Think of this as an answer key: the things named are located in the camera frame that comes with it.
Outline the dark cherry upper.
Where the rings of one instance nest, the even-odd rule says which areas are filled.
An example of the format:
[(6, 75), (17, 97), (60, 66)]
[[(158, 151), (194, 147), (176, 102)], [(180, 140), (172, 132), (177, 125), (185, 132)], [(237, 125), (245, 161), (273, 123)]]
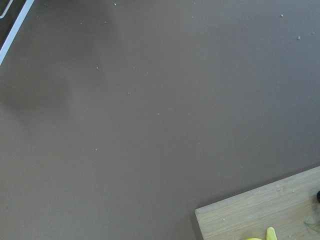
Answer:
[(320, 191), (317, 192), (316, 198), (317, 198), (317, 201), (320, 203)]

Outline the lemon slice upper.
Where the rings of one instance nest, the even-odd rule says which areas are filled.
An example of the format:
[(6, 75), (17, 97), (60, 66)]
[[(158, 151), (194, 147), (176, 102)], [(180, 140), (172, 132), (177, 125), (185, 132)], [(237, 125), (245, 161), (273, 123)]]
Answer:
[(246, 240), (262, 240), (262, 239), (253, 237), (253, 238), (248, 238)]

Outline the wooden cutting board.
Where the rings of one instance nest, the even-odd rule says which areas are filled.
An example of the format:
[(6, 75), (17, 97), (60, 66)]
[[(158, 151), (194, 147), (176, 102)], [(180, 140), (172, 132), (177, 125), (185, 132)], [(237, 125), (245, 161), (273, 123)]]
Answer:
[(200, 207), (195, 216), (205, 240), (264, 240), (269, 227), (279, 240), (318, 240), (319, 191), (315, 167)]

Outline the yellow plastic knife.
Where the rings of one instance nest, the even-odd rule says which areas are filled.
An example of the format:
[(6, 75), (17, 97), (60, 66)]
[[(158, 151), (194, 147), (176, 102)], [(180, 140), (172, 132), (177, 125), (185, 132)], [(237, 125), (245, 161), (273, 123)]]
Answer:
[(277, 240), (276, 231), (273, 227), (268, 227), (266, 230), (266, 240)]

